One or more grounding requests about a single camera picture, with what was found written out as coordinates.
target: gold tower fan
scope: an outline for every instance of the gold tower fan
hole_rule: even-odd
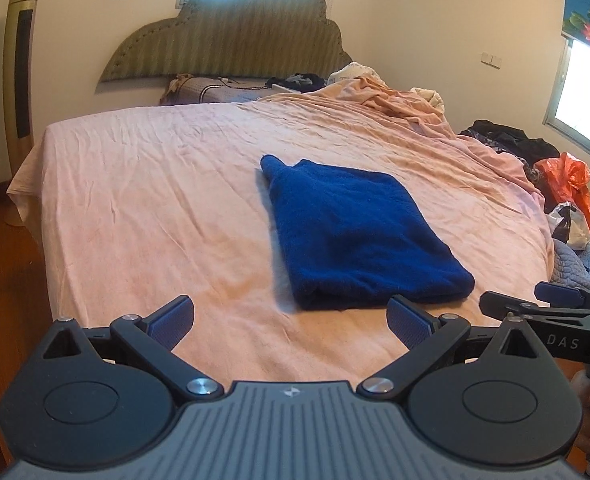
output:
[[[30,113],[30,48],[37,0],[10,0],[4,35],[4,121],[12,176],[33,145]],[[21,226],[13,206],[6,215],[10,225]]]

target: white plastic bag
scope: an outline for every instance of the white plastic bag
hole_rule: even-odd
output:
[[[571,227],[566,245],[568,245],[573,251],[583,251],[586,248],[586,245],[590,243],[590,229],[588,228],[588,224],[584,218],[584,213],[577,209],[574,204],[571,202],[562,202],[561,204],[557,204],[555,209],[553,209],[548,215],[550,217],[548,219],[548,224],[560,224],[564,219],[564,217],[560,214],[560,211],[566,206],[570,207],[571,217]]]

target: plastic bag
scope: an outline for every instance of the plastic bag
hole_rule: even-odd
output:
[[[534,164],[542,172],[558,204],[571,202],[584,213],[590,230],[590,169],[588,165],[564,152],[559,158],[545,158]]]
[[[572,203],[557,204],[547,216],[549,227],[555,225],[552,237],[564,242],[573,251],[583,251],[590,243],[590,230],[584,214]]]

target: white wall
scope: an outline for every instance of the white wall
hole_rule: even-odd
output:
[[[584,160],[542,121],[564,40],[564,0],[378,0],[368,54],[387,84],[435,89],[456,132],[476,119],[509,124]],[[503,58],[500,70],[482,52]]]
[[[455,131],[489,119],[544,137],[590,165],[590,155],[542,125],[561,49],[564,0],[327,0],[345,50],[391,86],[438,90]],[[163,80],[97,86],[110,55],[136,28],[174,16],[175,0],[39,0],[32,53],[32,110],[40,136],[55,121],[154,105]],[[10,177],[2,110],[0,0],[0,182]],[[504,58],[501,70],[482,52]]]
[[[344,47],[363,55],[372,0],[328,0]],[[2,45],[8,0],[0,0],[0,182],[10,178],[2,101]],[[106,62],[137,28],[175,16],[175,0],[39,0],[32,50],[36,136],[56,121],[117,108],[155,105],[165,80],[97,85]]]

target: blue blanket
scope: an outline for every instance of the blue blanket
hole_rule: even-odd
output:
[[[306,309],[383,306],[467,297],[473,276],[384,173],[262,157],[297,303]]]

